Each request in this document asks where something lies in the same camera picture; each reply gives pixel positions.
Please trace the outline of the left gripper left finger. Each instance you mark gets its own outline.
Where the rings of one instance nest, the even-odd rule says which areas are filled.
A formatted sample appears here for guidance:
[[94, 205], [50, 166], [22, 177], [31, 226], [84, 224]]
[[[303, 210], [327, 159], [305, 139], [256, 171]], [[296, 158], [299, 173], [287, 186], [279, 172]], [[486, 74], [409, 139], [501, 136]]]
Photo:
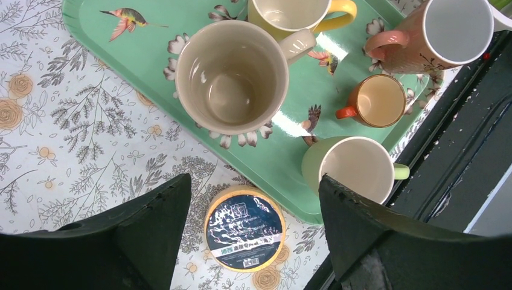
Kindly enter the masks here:
[[2, 289], [170, 289], [191, 176], [56, 231], [1, 235]]

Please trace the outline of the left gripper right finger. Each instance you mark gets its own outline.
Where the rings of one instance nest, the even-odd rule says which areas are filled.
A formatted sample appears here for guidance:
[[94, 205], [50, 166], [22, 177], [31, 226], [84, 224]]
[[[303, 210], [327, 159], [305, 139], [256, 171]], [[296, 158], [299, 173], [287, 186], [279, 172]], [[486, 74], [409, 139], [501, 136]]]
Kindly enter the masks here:
[[319, 200], [343, 289], [510, 289], [511, 236], [450, 231], [396, 213], [324, 175]]

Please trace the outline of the light green mug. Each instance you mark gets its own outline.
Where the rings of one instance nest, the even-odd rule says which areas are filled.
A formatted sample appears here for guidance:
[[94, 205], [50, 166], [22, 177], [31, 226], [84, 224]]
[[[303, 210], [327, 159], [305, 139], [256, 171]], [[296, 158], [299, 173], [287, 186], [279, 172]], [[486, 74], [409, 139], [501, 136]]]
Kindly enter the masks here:
[[394, 163], [388, 151], [368, 137], [340, 136], [317, 141], [307, 149], [301, 164], [306, 184], [318, 193], [324, 175], [357, 194], [383, 204], [394, 181], [409, 178], [410, 169]]

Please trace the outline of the small orange mug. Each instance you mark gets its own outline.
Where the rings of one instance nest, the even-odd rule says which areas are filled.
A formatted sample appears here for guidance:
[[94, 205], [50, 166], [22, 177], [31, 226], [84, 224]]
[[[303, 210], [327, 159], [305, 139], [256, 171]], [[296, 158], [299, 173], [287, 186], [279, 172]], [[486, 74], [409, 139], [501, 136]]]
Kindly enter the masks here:
[[395, 78], [376, 74], [358, 83], [350, 92], [345, 107], [335, 112], [337, 119], [354, 118], [376, 128], [389, 127], [405, 113], [406, 93]]

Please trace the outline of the cream floral tall mug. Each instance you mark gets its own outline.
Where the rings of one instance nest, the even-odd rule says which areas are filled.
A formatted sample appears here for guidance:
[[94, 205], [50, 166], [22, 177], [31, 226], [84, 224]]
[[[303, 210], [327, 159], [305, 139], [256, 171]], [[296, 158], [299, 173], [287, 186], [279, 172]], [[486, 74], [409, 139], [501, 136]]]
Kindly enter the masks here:
[[284, 103], [289, 66], [316, 44], [308, 29], [277, 41], [249, 22], [209, 24], [192, 35], [179, 54], [179, 101], [205, 129], [224, 135], [254, 131]]

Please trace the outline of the green floral tray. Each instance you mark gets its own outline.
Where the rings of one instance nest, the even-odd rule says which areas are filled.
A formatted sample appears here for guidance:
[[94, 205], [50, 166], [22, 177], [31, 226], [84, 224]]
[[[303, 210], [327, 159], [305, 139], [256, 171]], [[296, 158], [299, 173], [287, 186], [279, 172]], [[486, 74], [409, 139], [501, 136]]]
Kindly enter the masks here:
[[300, 220], [321, 224], [318, 197], [304, 182], [301, 160], [307, 131], [300, 123], [321, 110], [313, 135], [358, 135], [380, 142], [396, 158], [418, 118], [437, 101], [443, 74], [397, 74], [407, 96], [406, 113], [393, 126], [377, 129], [334, 111], [363, 79], [381, 73], [378, 61], [364, 55], [365, 41], [403, 19], [390, 1], [358, 1], [356, 20], [317, 37], [314, 57], [290, 68], [281, 110], [269, 125], [226, 136], [201, 129], [181, 106], [171, 68], [187, 39], [220, 19], [244, 20], [246, 1], [64, 1], [63, 21], [73, 38], [110, 66], [123, 80], [186, 127], [199, 141]]

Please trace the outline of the yellow mug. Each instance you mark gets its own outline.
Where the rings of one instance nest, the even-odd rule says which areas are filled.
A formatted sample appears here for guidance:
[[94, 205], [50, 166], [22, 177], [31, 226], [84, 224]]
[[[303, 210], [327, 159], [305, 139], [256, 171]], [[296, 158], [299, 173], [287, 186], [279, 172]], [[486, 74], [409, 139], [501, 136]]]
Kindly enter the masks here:
[[248, 21], [278, 40], [302, 29], [320, 33], [341, 28], [356, 16], [357, 5], [350, 0], [248, 1]]

